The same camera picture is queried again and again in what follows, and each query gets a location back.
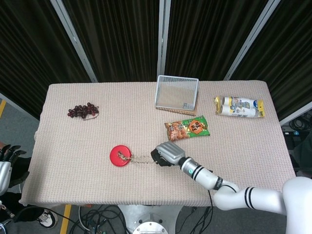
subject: grapes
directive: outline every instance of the grapes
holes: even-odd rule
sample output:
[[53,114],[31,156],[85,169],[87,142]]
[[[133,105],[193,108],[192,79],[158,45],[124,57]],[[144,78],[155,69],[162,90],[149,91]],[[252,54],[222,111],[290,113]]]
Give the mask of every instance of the grapes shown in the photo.
[[87,105],[79,105],[75,106],[74,109],[69,109],[67,115],[71,118],[81,117],[86,119],[88,115],[96,116],[96,114],[98,114],[98,107],[88,102]]

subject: green snack package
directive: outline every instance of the green snack package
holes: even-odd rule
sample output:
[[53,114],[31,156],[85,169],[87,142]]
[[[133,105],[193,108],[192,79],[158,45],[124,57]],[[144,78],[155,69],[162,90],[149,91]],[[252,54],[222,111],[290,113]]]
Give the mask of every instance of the green snack package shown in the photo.
[[181,140],[191,137],[209,136],[208,124],[204,116],[165,123],[168,140]]

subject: keychain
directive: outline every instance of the keychain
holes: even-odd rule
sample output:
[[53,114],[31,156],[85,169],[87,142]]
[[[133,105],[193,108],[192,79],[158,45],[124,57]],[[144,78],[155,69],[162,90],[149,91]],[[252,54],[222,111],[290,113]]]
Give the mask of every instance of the keychain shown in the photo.
[[142,164],[155,163],[154,161],[151,162],[147,160],[147,158],[152,159],[150,156],[134,156],[133,154],[131,154],[129,148],[124,145],[115,146],[110,153],[110,159],[112,164],[118,167],[123,167],[127,165],[129,162]]

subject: metal chain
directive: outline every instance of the metal chain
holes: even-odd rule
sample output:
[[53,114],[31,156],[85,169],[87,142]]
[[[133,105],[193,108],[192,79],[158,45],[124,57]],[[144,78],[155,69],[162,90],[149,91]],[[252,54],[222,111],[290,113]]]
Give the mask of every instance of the metal chain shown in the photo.
[[126,157],[125,155],[122,154],[122,152],[118,151],[118,156],[124,160],[124,161],[128,161],[130,160],[130,162],[134,162],[134,163],[142,163],[142,164],[152,164],[152,163],[156,163],[156,162],[146,162],[146,161],[140,161],[140,158],[151,158],[149,156],[134,156],[132,155],[131,158]]

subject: snack bag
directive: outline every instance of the snack bag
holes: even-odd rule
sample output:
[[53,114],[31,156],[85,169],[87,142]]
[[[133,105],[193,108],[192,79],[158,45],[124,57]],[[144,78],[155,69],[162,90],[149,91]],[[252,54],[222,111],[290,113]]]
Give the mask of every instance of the snack bag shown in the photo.
[[165,123],[168,140],[180,140],[191,137],[209,136],[208,124],[204,116]]
[[222,116],[258,118],[265,115],[263,100],[217,96],[214,103],[216,113]]

